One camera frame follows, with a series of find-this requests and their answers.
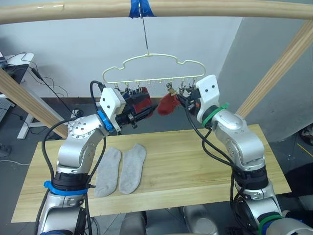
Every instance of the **clothes hanger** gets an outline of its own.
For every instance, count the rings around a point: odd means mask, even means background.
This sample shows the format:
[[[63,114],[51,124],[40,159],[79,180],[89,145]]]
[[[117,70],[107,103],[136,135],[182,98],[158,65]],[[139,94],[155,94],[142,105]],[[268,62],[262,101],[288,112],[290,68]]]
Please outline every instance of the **clothes hanger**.
[[[205,69],[205,66],[203,63],[199,62],[199,61],[196,61],[196,60],[185,60],[183,62],[180,62],[178,60],[178,58],[176,56],[173,56],[173,55],[168,55],[168,54],[159,54],[159,53],[149,53],[149,49],[148,49],[148,41],[147,41],[147,34],[146,34],[146,27],[145,27],[145,22],[144,22],[144,19],[143,19],[143,16],[141,14],[141,7],[140,7],[140,3],[138,4],[139,5],[139,15],[140,15],[140,18],[142,19],[142,23],[143,23],[143,29],[144,29],[144,35],[145,35],[145,42],[146,42],[146,50],[147,50],[147,53],[144,54],[144,55],[140,55],[140,56],[135,56],[135,57],[132,57],[130,59],[127,59],[125,61],[123,61],[122,63],[122,67],[116,67],[116,66],[113,66],[111,68],[108,68],[106,70],[103,71],[102,73],[102,79],[105,83],[109,83],[109,84],[114,84],[116,87],[118,86],[118,84],[120,83],[124,83],[127,87],[129,86],[129,83],[131,82],[135,82],[139,85],[140,82],[148,82],[148,84],[151,83],[151,81],[158,81],[159,83],[161,83],[163,80],[169,80],[170,83],[173,82],[173,80],[175,79],[181,79],[181,81],[183,82],[185,79],[187,78],[193,78],[194,82],[197,80],[197,78],[199,77],[202,77],[205,75],[206,73],[206,69]],[[161,57],[170,57],[170,58],[173,58],[175,59],[176,61],[176,64],[179,64],[179,65],[184,65],[185,63],[189,62],[189,63],[195,63],[195,64],[198,64],[200,66],[202,66],[203,68],[203,73],[202,74],[198,74],[198,75],[190,75],[190,76],[178,76],[178,77],[165,77],[165,78],[155,78],[155,79],[141,79],[141,80],[127,80],[127,81],[113,81],[113,82],[109,82],[105,79],[105,75],[107,72],[111,71],[111,70],[124,70],[126,68],[126,63],[129,62],[129,61],[132,61],[132,60],[136,60],[136,59],[139,59],[139,58],[146,58],[146,57],[152,57],[152,56],[161,56]]]

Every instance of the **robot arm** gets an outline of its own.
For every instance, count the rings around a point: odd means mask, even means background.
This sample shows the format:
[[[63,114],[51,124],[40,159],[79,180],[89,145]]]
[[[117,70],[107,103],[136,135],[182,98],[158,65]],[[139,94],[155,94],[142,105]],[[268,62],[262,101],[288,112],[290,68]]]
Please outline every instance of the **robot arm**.
[[[80,117],[68,126],[68,136],[59,149],[56,173],[51,182],[45,205],[41,213],[36,235],[66,234],[83,235],[87,210],[82,207],[89,188],[89,171],[99,142],[114,129],[132,124],[148,116],[156,105],[146,107],[139,113],[130,108],[134,102],[146,97],[145,93],[135,99],[125,100],[119,91],[103,88],[100,105],[104,113],[98,111],[87,117]]]
[[[313,229],[300,221],[282,218],[271,181],[267,177],[264,146],[239,115],[219,106],[216,77],[207,76],[191,89],[188,110],[197,121],[211,128],[224,144],[233,164],[238,196],[232,202],[235,217],[239,214],[249,231],[263,230],[265,235],[310,234]]]
[[[280,233],[308,231],[299,221],[284,222],[268,180],[264,146],[261,140],[247,127],[246,121],[219,106],[219,89],[214,75],[207,76],[188,89],[189,96],[177,95],[186,109],[197,116],[203,127],[212,129],[225,145],[230,156],[238,196],[232,205],[250,231],[268,226],[267,235],[276,235],[282,224],[292,224],[291,230]],[[132,105],[146,94],[131,98],[121,95],[116,89],[103,88],[100,105],[104,113],[75,120],[68,130],[68,137],[59,150],[56,174],[52,182],[46,182],[50,189],[43,208],[38,233],[83,235],[86,225],[86,209],[82,208],[84,195],[88,190],[89,171],[95,149],[101,139],[114,129],[145,118],[156,108],[146,107],[140,113],[133,112]]]
[[[98,143],[109,134],[97,114],[72,122],[59,150],[56,174],[47,195],[38,234],[84,234],[86,210],[81,207]]]

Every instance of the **red sock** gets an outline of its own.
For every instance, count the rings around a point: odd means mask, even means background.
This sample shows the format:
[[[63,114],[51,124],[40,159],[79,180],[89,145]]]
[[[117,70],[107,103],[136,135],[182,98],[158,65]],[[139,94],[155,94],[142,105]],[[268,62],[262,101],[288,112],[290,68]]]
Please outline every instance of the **red sock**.
[[[143,93],[148,93],[148,89],[146,87],[142,87],[142,92]],[[147,96],[143,101],[137,103],[137,104],[134,104],[133,107],[135,109],[135,112],[136,113],[139,113],[143,108],[149,106],[149,105],[152,105],[152,101],[150,99],[150,96]]]
[[[160,103],[157,107],[157,112],[161,116],[166,116],[172,113],[177,105],[179,105],[180,102],[177,100],[176,95],[171,96],[170,93],[168,93],[165,97],[163,97],[160,100]]]

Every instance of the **green ring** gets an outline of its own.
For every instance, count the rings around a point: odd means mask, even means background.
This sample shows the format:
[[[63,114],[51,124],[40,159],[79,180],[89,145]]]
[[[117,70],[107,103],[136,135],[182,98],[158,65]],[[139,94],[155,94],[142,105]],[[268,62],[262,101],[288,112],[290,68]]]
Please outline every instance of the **green ring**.
[[[260,222],[260,226],[259,226],[259,235],[262,235],[262,228],[267,222],[276,220],[276,219],[281,219],[281,218],[282,218],[281,215],[274,214],[274,215],[270,215],[269,217],[262,219]]]
[[[209,116],[206,117],[205,120],[203,120],[202,122],[202,127],[205,128],[206,124],[213,118],[213,116],[215,114],[217,114],[220,110],[226,109],[228,107],[228,103],[223,104],[220,108],[217,108],[216,110],[214,110],[213,112],[210,113]]]

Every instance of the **wooden pole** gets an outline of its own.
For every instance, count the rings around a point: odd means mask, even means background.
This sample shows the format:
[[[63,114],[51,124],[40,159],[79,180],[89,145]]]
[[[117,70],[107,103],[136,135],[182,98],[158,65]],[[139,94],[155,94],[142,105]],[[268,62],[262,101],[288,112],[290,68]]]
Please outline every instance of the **wooden pole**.
[[[49,110],[47,110],[2,69],[0,69],[0,92],[5,94],[6,97],[11,99],[47,127],[51,127],[59,122]],[[68,129],[65,125],[60,125],[54,130],[54,132],[64,139],[67,138]]]
[[[313,20],[313,5],[266,0],[149,0],[156,16],[248,16]],[[128,17],[131,0],[81,0],[0,7],[0,24]]]
[[[272,65],[259,84],[237,110],[237,114],[245,118],[285,73],[287,73],[312,42],[313,21],[305,21],[283,54],[275,64]]]

